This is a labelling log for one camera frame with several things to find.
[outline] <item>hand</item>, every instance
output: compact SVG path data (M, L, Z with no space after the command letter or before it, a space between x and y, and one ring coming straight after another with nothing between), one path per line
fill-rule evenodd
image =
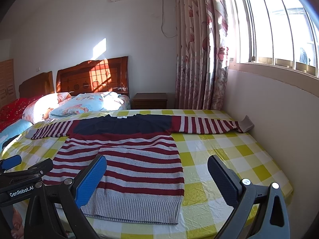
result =
M13 224L13 229L11 230L12 237L14 239L22 239L24 235L22 217L15 208L13 208L12 224Z

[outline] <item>headboard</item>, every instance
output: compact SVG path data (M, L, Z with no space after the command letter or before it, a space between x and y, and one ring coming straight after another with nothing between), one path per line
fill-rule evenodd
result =
M52 71L42 72L28 80L25 80L19 86L20 98L44 96L54 92Z
M128 96L127 61L128 57L89 60L59 70L56 76L56 91L71 92L72 96L114 91Z

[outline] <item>window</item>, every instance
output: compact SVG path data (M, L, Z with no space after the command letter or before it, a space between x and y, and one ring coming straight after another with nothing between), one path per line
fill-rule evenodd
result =
M292 68L318 77L319 30L299 0L234 0L237 62Z

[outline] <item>white wall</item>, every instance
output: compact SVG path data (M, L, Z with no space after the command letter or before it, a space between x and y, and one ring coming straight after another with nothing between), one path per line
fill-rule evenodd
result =
M0 40L0 62L10 59L10 39Z
M291 181L291 238L301 238L319 210L319 98L271 78L229 70L224 109L238 120L249 116L255 124L251 135Z
M17 91L38 67L53 71L55 82L59 69L90 60L106 38L98 59L129 56L130 97L166 92L173 105L176 38L162 34L161 18L162 0L17 0L0 24L0 38L10 32ZM163 30L176 33L175 0L164 0Z

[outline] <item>floral curtain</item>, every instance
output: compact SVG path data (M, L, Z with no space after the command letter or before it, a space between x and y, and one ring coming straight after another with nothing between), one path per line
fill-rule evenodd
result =
M176 0L177 73L175 107L223 106L228 71L225 0Z

